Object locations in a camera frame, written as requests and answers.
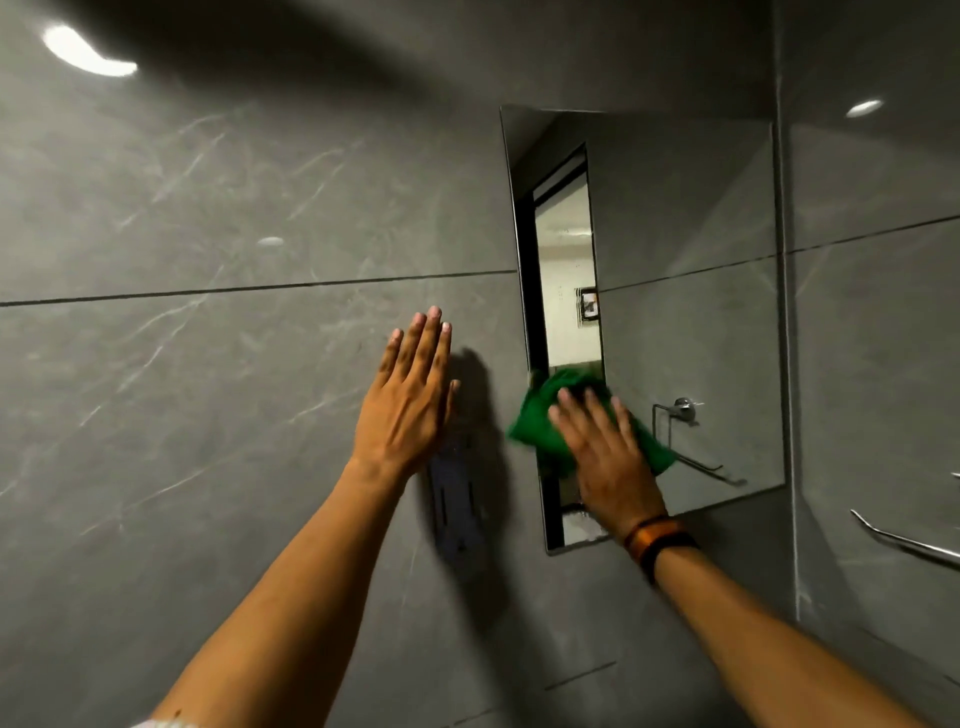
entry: green microfiber cloth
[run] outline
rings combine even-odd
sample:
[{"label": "green microfiber cloth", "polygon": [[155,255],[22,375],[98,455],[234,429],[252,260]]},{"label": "green microfiber cloth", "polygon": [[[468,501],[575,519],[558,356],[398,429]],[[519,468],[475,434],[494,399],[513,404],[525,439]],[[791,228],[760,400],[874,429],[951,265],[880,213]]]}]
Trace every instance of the green microfiber cloth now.
[{"label": "green microfiber cloth", "polygon": [[[520,406],[520,413],[507,430],[507,436],[537,449],[540,457],[546,461],[557,477],[564,477],[576,470],[576,462],[564,438],[547,417],[547,410],[557,401],[560,390],[566,387],[577,400],[583,401],[584,391],[589,387],[604,405],[611,418],[614,418],[610,404],[611,393],[600,377],[580,369],[558,369],[552,376],[544,379],[542,375],[531,377],[532,382],[527,396]],[[631,415],[636,443],[654,475],[663,473],[677,461],[673,450],[661,445],[646,427]]]}]

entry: mirror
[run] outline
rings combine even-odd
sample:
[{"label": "mirror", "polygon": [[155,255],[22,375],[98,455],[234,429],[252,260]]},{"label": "mirror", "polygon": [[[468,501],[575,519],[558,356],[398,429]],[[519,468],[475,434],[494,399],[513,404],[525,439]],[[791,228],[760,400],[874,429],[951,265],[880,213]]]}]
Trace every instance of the mirror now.
[{"label": "mirror", "polygon": [[[531,372],[607,381],[679,461],[674,515],[783,483],[765,121],[504,107]],[[606,538],[540,463],[547,550]]]}]

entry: reflected picture frame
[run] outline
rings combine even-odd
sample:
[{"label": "reflected picture frame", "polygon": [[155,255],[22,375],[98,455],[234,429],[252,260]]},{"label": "reflected picture frame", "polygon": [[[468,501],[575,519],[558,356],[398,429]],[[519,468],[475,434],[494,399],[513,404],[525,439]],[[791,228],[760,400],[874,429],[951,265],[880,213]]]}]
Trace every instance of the reflected picture frame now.
[{"label": "reflected picture frame", "polygon": [[577,289],[577,310],[582,324],[600,320],[600,299],[596,286]]}]

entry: white wall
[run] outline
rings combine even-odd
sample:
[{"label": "white wall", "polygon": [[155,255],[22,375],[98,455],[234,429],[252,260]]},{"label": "white wall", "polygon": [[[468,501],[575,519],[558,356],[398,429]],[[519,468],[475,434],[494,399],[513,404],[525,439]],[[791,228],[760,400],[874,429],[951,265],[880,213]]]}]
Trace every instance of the white wall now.
[{"label": "white wall", "polygon": [[540,282],[551,367],[600,360],[599,322],[580,324],[577,288],[596,284],[593,249],[586,244],[540,248]]}]

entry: reflected ceiling light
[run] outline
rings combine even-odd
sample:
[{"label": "reflected ceiling light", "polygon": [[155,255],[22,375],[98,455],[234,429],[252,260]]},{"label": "reflected ceiling light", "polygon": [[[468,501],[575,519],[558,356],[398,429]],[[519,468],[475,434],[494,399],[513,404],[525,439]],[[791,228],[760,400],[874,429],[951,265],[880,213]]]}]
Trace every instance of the reflected ceiling light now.
[{"label": "reflected ceiling light", "polygon": [[883,106],[883,102],[879,99],[870,99],[869,101],[861,101],[859,104],[852,107],[847,111],[848,119],[855,119],[857,116],[866,116],[868,113],[873,113],[877,109]]},{"label": "reflected ceiling light", "polygon": [[43,43],[65,63],[99,76],[130,76],[136,71],[132,61],[105,59],[68,25],[52,25],[43,31]]}]

